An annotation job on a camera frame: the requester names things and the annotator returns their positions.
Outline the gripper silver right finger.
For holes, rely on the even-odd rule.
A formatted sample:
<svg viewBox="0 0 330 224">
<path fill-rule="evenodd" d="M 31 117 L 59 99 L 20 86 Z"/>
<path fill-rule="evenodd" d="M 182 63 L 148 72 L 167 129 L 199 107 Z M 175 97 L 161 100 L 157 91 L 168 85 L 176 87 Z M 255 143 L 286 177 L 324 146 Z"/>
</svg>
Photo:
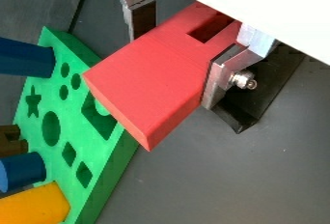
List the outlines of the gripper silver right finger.
<svg viewBox="0 0 330 224">
<path fill-rule="evenodd" d="M 254 90 L 256 81 L 247 70 L 260 62 L 278 46 L 279 41 L 246 23 L 240 25 L 236 42 L 211 61 L 206 75 L 202 106 L 211 109 L 232 86 Z"/>
</svg>

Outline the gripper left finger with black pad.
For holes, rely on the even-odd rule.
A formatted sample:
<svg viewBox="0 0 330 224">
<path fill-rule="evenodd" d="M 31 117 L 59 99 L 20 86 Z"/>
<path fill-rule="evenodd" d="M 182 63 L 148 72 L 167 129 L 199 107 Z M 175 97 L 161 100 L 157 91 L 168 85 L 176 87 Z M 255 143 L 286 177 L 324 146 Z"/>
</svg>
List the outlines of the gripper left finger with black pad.
<svg viewBox="0 0 330 224">
<path fill-rule="evenodd" d="M 155 0 L 120 0 L 128 36 L 133 41 L 156 27 Z"/>
</svg>

